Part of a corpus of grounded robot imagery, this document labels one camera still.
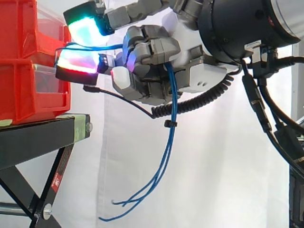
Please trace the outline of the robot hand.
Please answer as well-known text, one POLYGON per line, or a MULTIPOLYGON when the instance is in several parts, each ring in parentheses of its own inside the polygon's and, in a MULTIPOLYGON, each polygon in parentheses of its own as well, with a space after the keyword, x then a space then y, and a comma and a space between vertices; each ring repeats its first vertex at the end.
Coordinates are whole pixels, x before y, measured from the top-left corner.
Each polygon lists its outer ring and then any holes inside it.
POLYGON ((73 42, 56 58, 56 77, 95 86, 110 75, 129 101, 158 106, 178 95, 216 97, 237 74, 235 63, 216 59, 198 31, 201 0, 139 0, 109 10, 91 0, 64 12, 73 42), (173 71, 176 86, 169 80, 173 71))

